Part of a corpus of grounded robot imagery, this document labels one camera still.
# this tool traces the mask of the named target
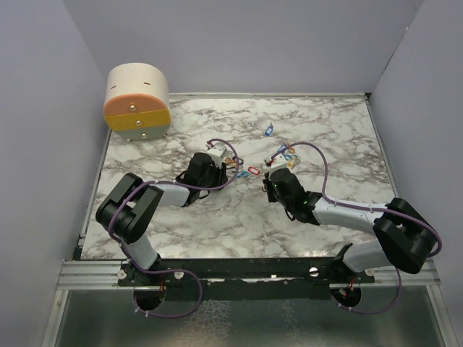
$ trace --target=screw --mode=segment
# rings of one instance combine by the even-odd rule
[[[181,271],[176,271],[174,273],[174,277],[177,279],[177,280],[181,280],[183,278],[183,272]]]
[[[117,273],[117,278],[119,280],[123,280],[127,277],[127,274],[125,273],[125,271],[123,270],[119,270],[119,272]]]
[[[309,269],[309,275],[310,275],[310,277],[318,277],[318,268],[311,267]]]

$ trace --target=lavender wall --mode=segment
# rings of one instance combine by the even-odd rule
[[[60,0],[0,11],[0,345],[39,346],[90,197],[104,78]]]
[[[463,2],[426,0],[371,106],[399,193],[440,232],[443,295],[463,343]]]
[[[422,0],[63,0],[103,73],[172,92],[371,92]]]

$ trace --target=cylindrical container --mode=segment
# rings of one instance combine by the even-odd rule
[[[113,68],[103,114],[111,130],[127,139],[162,137],[171,125],[169,86],[163,73],[144,63]]]

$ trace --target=white marble countertop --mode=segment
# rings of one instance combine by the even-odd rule
[[[145,181],[173,179],[193,153],[214,137],[230,141],[245,168],[284,143],[308,140],[329,164],[327,193],[358,202],[388,202],[391,181],[365,101],[348,98],[191,98],[171,101],[169,137],[126,142],[111,134],[88,224],[82,259],[121,259],[122,252],[95,221],[95,211],[127,172]],[[273,134],[263,133],[270,123]],[[314,150],[297,147],[294,168],[306,190],[319,192],[323,163]],[[240,178],[193,205],[157,209],[148,235],[163,258],[312,257],[335,255],[347,242],[372,238],[337,226],[291,222],[262,192],[263,175]]]

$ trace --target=purple cable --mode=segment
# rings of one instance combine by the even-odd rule
[[[237,151],[234,149],[234,147],[227,141],[225,140],[222,140],[222,139],[212,139],[212,140],[209,140],[207,141],[207,143],[209,145],[212,145],[212,142],[222,142],[224,143],[225,145],[227,145],[228,147],[230,147],[231,151],[233,152],[234,156],[237,158],[237,161],[239,160],[239,156],[238,156],[238,153]],[[125,254],[125,256],[130,259],[130,254],[128,253],[128,251],[125,249],[124,245],[120,242],[121,240],[119,239],[119,237],[117,235],[114,235],[114,232],[113,232],[113,227],[114,227],[114,224],[116,223],[116,219],[117,219],[117,216],[120,214],[120,212],[124,209],[124,207],[127,205],[128,202],[130,202],[133,197],[141,190],[143,189],[144,187],[146,186],[149,186],[151,184],[173,184],[175,186],[180,186],[180,187],[184,187],[184,188],[188,188],[188,189],[196,189],[196,190],[207,190],[207,191],[213,191],[213,190],[219,190],[219,189],[222,189],[226,186],[228,186],[229,184],[231,184],[237,177],[237,174],[238,174],[238,170],[239,170],[239,166],[237,166],[237,169],[234,171],[234,174],[233,174],[233,177],[228,180],[227,182],[225,182],[224,184],[220,185],[220,186],[217,186],[217,187],[212,187],[212,188],[202,188],[202,187],[195,187],[195,186],[190,186],[189,184],[183,184],[183,183],[177,183],[175,181],[147,181],[147,182],[143,182],[140,186],[138,186],[137,188],[135,188],[130,194],[128,197],[126,197],[124,199],[124,201],[122,201],[122,204],[119,206],[119,208],[116,210],[116,212],[114,213],[111,221],[109,222],[109,226],[108,226],[108,234],[109,236],[117,241],[117,243],[119,243],[120,247],[121,247],[121,250],[122,252]],[[181,317],[186,317],[187,315],[189,314],[192,314],[194,311],[196,311],[196,309],[201,305],[201,301],[203,299],[203,287],[201,286],[201,282],[200,282],[200,279],[194,274],[192,273],[191,271],[189,270],[185,270],[185,269],[170,269],[170,270],[159,270],[159,271],[149,271],[149,270],[146,270],[146,269],[143,269],[139,264],[136,263],[136,261],[134,260],[130,260],[130,262],[139,270],[141,271],[142,273],[146,273],[146,274],[149,274],[149,275],[160,275],[160,274],[163,274],[163,273],[175,273],[175,272],[182,272],[182,273],[187,273],[188,275],[191,275],[197,282],[197,285],[200,289],[200,293],[199,293],[199,296],[198,296],[198,299],[196,301],[196,304],[194,305],[193,308],[191,308],[190,310],[184,312],[184,313],[179,313],[179,314],[161,314],[161,313],[156,313],[156,312],[150,312],[148,311],[148,315],[150,316],[154,316],[154,317],[160,317],[160,318],[181,318]],[[137,300],[135,298],[135,295],[134,295],[134,304],[135,306],[137,306],[138,308],[138,305],[137,305]]]
[[[324,178],[323,178],[323,185],[322,185],[322,188],[321,188],[321,194],[323,196],[323,199],[325,199],[326,201],[330,202],[333,205],[337,204],[338,206],[353,208],[355,210],[370,211],[369,207],[358,206],[358,205],[354,205],[354,204],[348,204],[348,203],[345,203],[345,202],[336,202],[333,199],[330,199],[326,195],[325,191],[326,191],[326,182],[328,181],[328,162],[326,161],[326,157],[323,154],[323,152],[321,151],[321,149],[319,147],[317,147],[316,145],[314,145],[313,143],[306,142],[306,141],[300,141],[300,142],[295,142],[292,145],[287,145],[285,148],[282,148],[278,152],[273,154],[271,156],[271,159],[274,159],[278,154],[282,154],[288,148],[294,147],[294,146],[297,146],[297,145],[311,146],[313,149],[315,149],[318,152],[318,154],[320,154],[321,158],[323,159],[323,165],[325,166],[325,175],[324,175]],[[414,218],[414,217],[412,217],[410,215],[406,215],[404,213],[400,213],[400,212],[397,212],[397,211],[394,211],[394,210],[389,210],[388,208],[373,207],[371,210],[375,211],[375,212],[390,213],[392,215],[398,215],[399,217],[408,219],[408,220],[412,221],[413,223],[416,223],[419,226],[422,226],[423,228],[429,230],[429,232],[431,232],[434,235],[434,237],[436,238],[436,240],[437,240],[436,250],[429,254],[429,256],[428,256],[429,258],[434,257],[435,255],[437,255],[442,250],[442,239],[439,236],[438,232],[436,230],[434,230],[434,228],[432,228],[428,224],[422,222],[421,220],[416,219],[416,218]],[[380,313],[384,313],[384,312],[390,310],[392,307],[394,307],[397,304],[397,302],[399,302],[399,299],[400,299],[400,297],[402,295],[402,278],[400,277],[399,269],[396,268],[396,271],[397,271],[397,277],[399,279],[399,288],[398,288],[396,297],[394,298],[394,300],[388,306],[384,307],[383,309],[379,309],[377,311],[370,311],[370,312],[369,311],[362,311],[362,310],[352,309],[352,308],[346,307],[346,306],[344,306],[342,304],[340,304],[339,306],[342,309],[345,309],[345,310],[350,311],[350,312],[358,313],[358,314],[380,314]]]

